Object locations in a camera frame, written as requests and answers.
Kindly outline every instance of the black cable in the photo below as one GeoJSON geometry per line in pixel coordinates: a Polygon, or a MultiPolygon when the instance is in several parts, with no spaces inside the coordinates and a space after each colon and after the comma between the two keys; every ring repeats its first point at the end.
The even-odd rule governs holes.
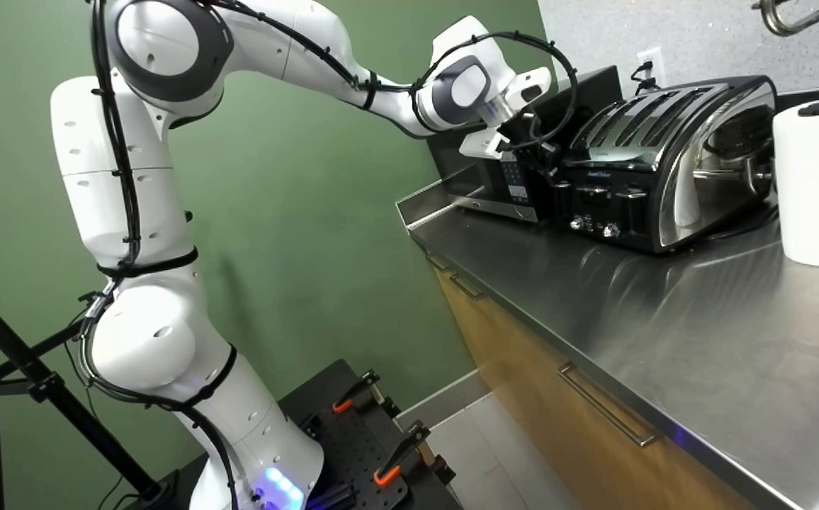
{"type": "Polygon", "coordinates": [[[135,503],[141,503],[135,494],[125,494],[114,510],[125,510],[121,505],[135,505],[135,503]]]}
{"type": "Polygon", "coordinates": [[[642,90],[661,90],[661,86],[655,79],[655,62],[652,59],[641,62],[628,79],[637,82],[635,96],[641,96],[642,90]]]}
{"type": "MultiPolygon", "coordinates": [[[[84,378],[80,375],[76,357],[74,357],[74,352],[69,350],[69,344],[64,344],[64,354],[69,354],[69,359],[71,359],[71,372],[74,372],[76,382],[84,389],[88,412],[94,413],[94,419],[98,419],[97,405],[94,405],[94,396],[90,396],[90,382],[84,382],[84,378]]],[[[105,490],[105,497],[98,500],[97,510],[105,508],[105,503],[121,488],[121,481],[125,481],[125,476],[118,476],[118,478],[105,490]]]]}
{"type": "Polygon", "coordinates": [[[97,510],[105,510],[105,503],[121,488],[121,476],[114,481],[114,488],[98,500],[97,510]]]}
{"type": "Polygon", "coordinates": [[[115,109],[115,90],[111,79],[108,41],[105,41],[105,2],[108,0],[94,0],[90,5],[90,55],[94,55],[94,70],[97,70],[97,86],[98,86],[97,95],[101,103],[101,121],[111,138],[111,151],[115,158],[115,178],[121,181],[121,198],[125,198],[127,255],[118,262],[118,269],[130,269],[141,253],[141,218],[139,218],[139,197],[134,188],[134,170],[127,158],[127,143],[121,130],[121,114],[115,109]]]}
{"type": "Polygon", "coordinates": [[[135,393],[135,392],[127,392],[127,389],[118,389],[118,385],[108,382],[94,369],[94,359],[90,359],[88,344],[90,344],[94,325],[97,325],[97,318],[84,321],[84,328],[81,328],[81,337],[80,337],[80,350],[81,350],[80,359],[81,359],[81,369],[84,369],[90,385],[97,385],[101,393],[108,393],[108,396],[114,396],[118,402],[134,402],[134,405],[148,405],[148,408],[158,405],[164,412],[185,413],[195,427],[202,427],[205,436],[210,440],[210,444],[215,449],[217,461],[226,470],[226,488],[230,488],[232,510],[239,510],[236,476],[232,476],[232,461],[230,461],[230,449],[226,449],[224,435],[205,413],[199,413],[189,405],[181,405],[176,401],[149,396],[149,393],[135,393]]]}
{"type": "Polygon", "coordinates": [[[410,95],[410,103],[413,103],[413,114],[417,114],[417,99],[413,95],[430,79],[430,75],[440,69],[440,62],[451,55],[457,55],[458,48],[468,48],[468,46],[478,46],[484,41],[512,41],[512,44],[522,44],[522,46],[529,46],[529,48],[538,48],[545,55],[549,55],[565,70],[566,70],[566,79],[569,79],[569,103],[566,103],[566,112],[565,116],[555,121],[555,127],[549,127],[548,134],[532,134],[536,126],[529,126],[529,138],[528,143],[518,143],[518,146],[508,146],[502,151],[522,151],[522,147],[536,147],[536,146],[545,146],[549,138],[559,137],[560,127],[566,127],[576,116],[576,109],[579,109],[579,78],[576,78],[576,69],[572,62],[553,46],[553,44],[545,44],[538,36],[529,36],[529,34],[518,34],[518,31],[491,31],[491,34],[478,34],[478,36],[471,36],[468,44],[458,44],[453,48],[448,48],[434,66],[427,66],[427,70],[413,79],[413,86],[382,86],[376,82],[373,78],[361,82],[353,75],[349,75],[349,69],[342,62],[338,62],[331,58],[328,48],[319,48],[317,44],[312,44],[308,36],[304,36],[301,31],[271,19],[270,14],[264,11],[251,11],[249,5],[244,5],[241,0],[226,0],[224,8],[230,11],[239,11],[239,14],[247,14],[251,19],[261,19],[278,31],[284,31],[285,36],[292,36],[297,46],[304,46],[307,52],[312,52],[317,59],[324,59],[339,79],[345,79],[351,87],[361,87],[361,90],[369,90],[369,95],[376,95],[376,90],[385,90],[385,95],[395,95],[395,90],[407,90],[410,95]]]}

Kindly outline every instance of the green wall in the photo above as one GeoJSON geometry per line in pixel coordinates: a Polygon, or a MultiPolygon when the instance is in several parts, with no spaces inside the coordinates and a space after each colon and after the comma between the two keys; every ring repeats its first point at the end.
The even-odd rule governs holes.
{"type": "MultiPolygon", "coordinates": [[[[430,36],[468,11],[491,28],[542,34],[532,0],[328,5],[358,58],[395,79],[413,79],[430,36]]],[[[49,137],[49,95],[76,75],[90,75],[84,2],[0,0],[0,313],[25,337],[52,334],[76,313],[76,296],[101,283],[76,240],[49,137]]],[[[171,146],[195,214],[210,314],[274,393],[345,357],[376,369],[397,402],[410,405],[471,369],[395,214],[399,197],[434,178],[426,146],[261,78],[232,78],[224,109],[171,146]]],[[[63,354],[52,367],[71,378],[63,354]]],[[[173,416],[97,393],[94,402],[154,476],[195,457],[173,416]]],[[[32,401],[2,402],[2,444],[11,510],[97,508],[114,481],[114,470],[32,401]]]]}

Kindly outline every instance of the stainless steel countertop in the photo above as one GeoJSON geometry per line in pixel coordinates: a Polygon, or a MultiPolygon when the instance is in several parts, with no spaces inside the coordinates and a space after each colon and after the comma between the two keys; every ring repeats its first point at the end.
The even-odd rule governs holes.
{"type": "Polygon", "coordinates": [[[436,192],[399,205],[426,253],[669,419],[685,452],[726,464],[716,474],[747,478],[759,508],[819,508],[819,269],[783,259],[770,223],[655,259],[443,208],[436,192]]]}

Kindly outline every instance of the blue light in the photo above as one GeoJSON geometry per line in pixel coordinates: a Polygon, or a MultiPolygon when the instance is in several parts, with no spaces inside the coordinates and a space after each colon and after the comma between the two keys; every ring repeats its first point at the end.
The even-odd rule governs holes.
{"type": "Polygon", "coordinates": [[[261,494],[264,505],[271,505],[274,510],[304,510],[304,494],[278,469],[266,470],[261,494]]]}
{"type": "Polygon", "coordinates": [[[679,444],[679,449],[689,449],[691,436],[684,427],[672,427],[672,442],[679,444]]]}

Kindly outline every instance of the toaster slot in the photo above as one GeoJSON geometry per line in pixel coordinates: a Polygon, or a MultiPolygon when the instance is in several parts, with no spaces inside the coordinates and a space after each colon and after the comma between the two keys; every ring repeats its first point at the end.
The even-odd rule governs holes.
{"type": "Polygon", "coordinates": [[[583,151],[583,147],[590,147],[590,146],[596,143],[596,137],[604,137],[604,130],[607,130],[610,121],[614,119],[614,112],[617,112],[617,109],[625,109],[625,103],[617,103],[617,104],[600,112],[597,116],[593,116],[593,119],[580,127],[580,134],[576,137],[572,147],[583,151]]]}
{"type": "Polygon", "coordinates": [[[655,138],[645,138],[645,146],[652,146],[652,147],[669,146],[669,138],[685,126],[689,116],[695,116],[702,109],[712,112],[712,109],[723,104],[726,99],[727,99],[727,95],[723,86],[699,87],[699,95],[695,95],[689,99],[689,104],[684,104],[674,116],[669,116],[669,126],[655,138]]]}
{"type": "Polygon", "coordinates": [[[617,112],[607,114],[607,121],[596,127],[596,134],[587,138],[587,147],[604,146],[610,130],[625,119],[631,109],[637,109],[645,96],[635,96],[631,103],[621,104],[617,112]]]}
{"type": "Polygon", "coordinates": [[[641,109],[641,112],[635,114],[635,119],[625,126],[625,130],[614,138],[614,146],[631,146],[637,127],[641,127],[661,104],[665,104],[669,96],[672,96],[672,95],[657,95],[655,103],[650,103],[645,109],[641,109]]]}
{"type": "Polygon", "coordinates": [[[706,95],[706,87],[678,96],[665,114],[645,130],[642,146],[657,147],[657,143],[678,126],[679,114],[706,95]]]}

